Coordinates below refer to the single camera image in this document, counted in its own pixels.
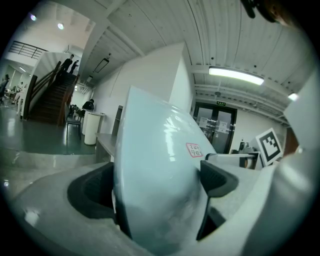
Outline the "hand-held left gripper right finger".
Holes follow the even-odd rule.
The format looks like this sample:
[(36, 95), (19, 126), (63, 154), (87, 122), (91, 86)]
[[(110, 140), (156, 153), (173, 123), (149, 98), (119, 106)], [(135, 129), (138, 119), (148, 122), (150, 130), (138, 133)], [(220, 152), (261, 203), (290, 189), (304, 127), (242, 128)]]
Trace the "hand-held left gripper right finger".
[(261, 170), (230, 164), (200, 162), (198, 172), (196, 240), (200, 241), (229, 221), (244, 204), (261, 176)]

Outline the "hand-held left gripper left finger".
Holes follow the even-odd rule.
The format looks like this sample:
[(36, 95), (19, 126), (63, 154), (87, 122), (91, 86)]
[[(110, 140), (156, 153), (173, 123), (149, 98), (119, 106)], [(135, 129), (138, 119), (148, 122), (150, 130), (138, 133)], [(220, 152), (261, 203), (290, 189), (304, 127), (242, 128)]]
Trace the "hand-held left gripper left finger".
[(12, 201), (19, 223), (51, 256), (138, 256), (140, 248), (118, 227), (112, 163), (39, 178)]

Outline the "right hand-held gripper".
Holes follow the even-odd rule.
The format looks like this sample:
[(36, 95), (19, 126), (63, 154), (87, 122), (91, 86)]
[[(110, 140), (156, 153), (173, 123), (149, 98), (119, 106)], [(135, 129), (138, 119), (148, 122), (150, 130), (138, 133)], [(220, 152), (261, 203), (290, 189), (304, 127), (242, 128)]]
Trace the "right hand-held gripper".
[(250, 142), (244, 142), (240, 154), (209, 153), (206, 161), (231, 162), (240, 159), (256, 159), (256, 166), (262, 168), (272, 165), (283, 156), (283, 150), (273, 128), (255, 136)]

